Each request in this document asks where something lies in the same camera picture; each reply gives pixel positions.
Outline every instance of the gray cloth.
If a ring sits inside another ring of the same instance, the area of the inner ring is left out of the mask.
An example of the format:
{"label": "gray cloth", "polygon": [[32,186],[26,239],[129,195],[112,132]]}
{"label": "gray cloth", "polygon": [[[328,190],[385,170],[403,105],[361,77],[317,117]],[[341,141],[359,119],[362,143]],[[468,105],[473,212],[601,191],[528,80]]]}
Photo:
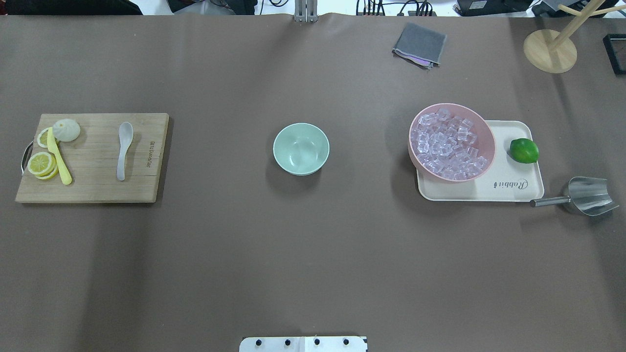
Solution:
{"label": "gray cloth", "polygon": [[440,65],[441,53],[447,37],[445,34],[417,24],[407,23],[392,51],[407,60],[431,69],[433,64]]}

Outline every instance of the cutting board handle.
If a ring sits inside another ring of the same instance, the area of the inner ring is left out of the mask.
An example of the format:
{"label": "cutting board handle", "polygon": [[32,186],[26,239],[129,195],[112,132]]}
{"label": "cutting board handle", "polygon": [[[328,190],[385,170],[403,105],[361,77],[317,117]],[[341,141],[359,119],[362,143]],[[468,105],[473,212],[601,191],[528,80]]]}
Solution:
{"label": "cutting board handle", "polygon": [[24,149],[24,155],[22,156],[22,176],[24,176],[24,171],[26,170],[26,166],[28,165],[28,159],[31,158],[31,154],[33,153],[33,142],[31,140],[31,143],[28,145],[28,147],[26,147],[26,149]]}

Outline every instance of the wooden cutting board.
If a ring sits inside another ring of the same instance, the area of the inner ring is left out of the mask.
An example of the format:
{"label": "wooden cutting board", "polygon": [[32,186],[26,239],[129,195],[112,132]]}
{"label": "wooden cutting board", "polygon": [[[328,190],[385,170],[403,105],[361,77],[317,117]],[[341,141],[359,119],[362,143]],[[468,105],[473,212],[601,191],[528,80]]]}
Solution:
{"label": "wooden cutting board", "polygon": [[[169,115],[166,113],[44,114],[39,133],[62,118],[76,120],[78,138],[59,142],[61,156],[73,177],[69,185],[59,175],[39,180],[27,170],[15,198],[20,203],[154,203],[157,199]],[[116,176],[122,122],[133,125],[133,142],[126,153],[126,179]],[[47,152],[37,142],[33,154]]]}

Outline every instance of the pink bowl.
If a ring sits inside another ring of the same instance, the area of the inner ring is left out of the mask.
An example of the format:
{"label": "pink bowl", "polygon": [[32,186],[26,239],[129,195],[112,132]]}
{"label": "pink bowl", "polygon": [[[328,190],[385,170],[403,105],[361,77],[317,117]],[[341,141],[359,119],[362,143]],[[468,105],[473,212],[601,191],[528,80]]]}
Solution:
{"label": "pink bowl", "polygon": [[[489,164],[483,169],[481,173],[479,173],[478,175],[474,177],[471,177],[470,179],[449,180],[439,175],[436,175],[435,173],[432,173],[432,171],[428,170],[426,167],[424,167],[424,165],[422,165],[421,162],[419,162],[417,153],[411,147],[411,129],[413,129],[413,127],[417,127],[419,117],[426,113],[437,112],[437,110],[439,110],[440,108],[448,109],[448,111],[450,111],[452,115],[458,115],[460,117],[467,118],[468,120],[471,120],[474,123],[474,126],[472,127],[473,131],[475,131],[476,133],[476,144],[474,145],[474,147],[478,148],[478,150],[480,151],[478,156],[479,157],[482,156],[486,158],[487,160],[489,160]],[[482,176],[485,172],[487,172],[487,170],[489,170],[489,168],[491,167],[491,164],[493,163],[493,159],[496,156],[496,141],[495,141],[495,138],[493,137],[493,132],[491,131],[491,128],[489,127],[489,125],[487,125],[485,120],[479,114],[477,114],[474,110],[470,108],[466,108],[465,106],[458,105],[458,104],[440,103],[440,104],[431,105],[425,108],[424,110],[420,111],[417,114],[417,116],[415,116],[415,118],[413,119],[413,122],[411,122],[411,127],[409,128],[408,140],[409,140],[409,156],[411,157],[411,161],[413,162],[413,165],[415,165],[415,167],[422,173],[422,175],[424,175],[425,177],[434,179],[434,180],[439,180],[439,181],[447,182],[447,183],[467,182],[467,181],[474,180]]]}

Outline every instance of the white floor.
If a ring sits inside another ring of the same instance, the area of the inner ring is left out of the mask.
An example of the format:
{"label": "white floor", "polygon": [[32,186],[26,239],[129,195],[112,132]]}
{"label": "white floor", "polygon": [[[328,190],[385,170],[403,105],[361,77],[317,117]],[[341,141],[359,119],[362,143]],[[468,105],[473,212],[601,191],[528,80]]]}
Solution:
{"label": "white floor", "polygon": [[[167,3],[167,0],[131,0],[143,12],[143,14],[172,14],[172,10]],[[215,3],[219,3],[220,0],[213,0]],[[276,13],[294,13],[294,3],[295,0],[280,0],[281,3],[287,1],[287,4],[282,7],[275,7],[270,3],[270,0],[258,0],[259,4],[256,6],[256,14],[259,14],[261,11],[261,4],[263,2],[263,14],[276,14]],[[360,11],[363,9],[363,3],[367,0],[360,1]],[[383,4],[386,3],[400,3],[400,4],[387,4],[384,5],[385,12],[387,16],[395,16],[400,11],[403,6],[404,1],[400,0],[387,0],[384,1]],[[341,13],[341,14],[355,14],[356,13],[356,0],[317,0],[317,13],[319,15],[325,13]],[[452,16],[458,17],[459,15],[454,12],[452,6],[456,4],[456,0],[430,0],[430,3],[433,5],[434,12],[437,16]],[[404,15],[407,15],[407,12],[415,10],[415,3],[408,4],[404,8]],[[224,10],[224,8],[220,8],[214,4],[212,4],[209,0],[204,0],[200,3],[192,4],[180,11],[177,11],[176,14],[182,13],[199,13],[199,14],[228,14],[228,11]],[[525,13],[513,13],[513,14],[502,14],[500,16],[506,17],[534,17],[534,14],[528,9]],[[612,12],[608,13],[606,18],[625,18],[623,13],[620,12]]]}

